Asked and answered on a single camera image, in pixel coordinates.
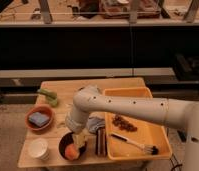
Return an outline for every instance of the white cup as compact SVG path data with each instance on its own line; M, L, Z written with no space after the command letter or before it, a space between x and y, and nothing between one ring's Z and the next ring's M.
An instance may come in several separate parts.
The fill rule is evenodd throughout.
M49 157L48 142L44 138L33 140L28 147L30 157L40 160L47 160Z

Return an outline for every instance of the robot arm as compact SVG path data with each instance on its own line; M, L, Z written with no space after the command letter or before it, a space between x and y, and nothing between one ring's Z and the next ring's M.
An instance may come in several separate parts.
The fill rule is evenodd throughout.
M80 133L95 111L118 113L187 132L183 171L199 171L199 102L104 96L96 86L87 86L75 94L66 125Z

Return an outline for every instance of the orange tray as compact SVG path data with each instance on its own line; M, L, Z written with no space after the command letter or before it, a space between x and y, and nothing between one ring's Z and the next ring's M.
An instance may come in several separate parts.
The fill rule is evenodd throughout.
M152 94L147 87L105 89L104 95L152 98ZM172 149L163 126L123 116L124 119L138 128L135 132L127 132L113 125L114 116L115 114L112 113L105 114L107 150L108 157L111 160L154 160L169 159L171 157ZM109 135L111 132L118 133L140 143L156 145L159 149L159 154L145 154L137 147L111 137Z

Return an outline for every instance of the brown food pieces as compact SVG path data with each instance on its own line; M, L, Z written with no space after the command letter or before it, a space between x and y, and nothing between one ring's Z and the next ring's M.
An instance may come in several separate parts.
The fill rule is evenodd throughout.
M120 130L126 130L128 132L135 132L137 131L137 127L135 127L133 124L125 120L122 116L115 115L113 118L112 123L114 126L119 127Z

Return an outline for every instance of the floor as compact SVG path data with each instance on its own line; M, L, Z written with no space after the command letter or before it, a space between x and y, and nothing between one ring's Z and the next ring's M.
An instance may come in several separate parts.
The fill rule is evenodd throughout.
M20 169L17 167L18 157L23 145L26 134L24 125L25 113L32 107L32 104L12 104L0 105L0 171L38 171L40 169ZM174 156L181 163L184 156L184 143L181 142L177 131L169 129L168 138L171 143ZM148 171L171 171L173 164L171 160L159 160L151 162ZM54 171L135 171L133 164L110 164L108 166L83 166L83 167L67 167L52 168Z

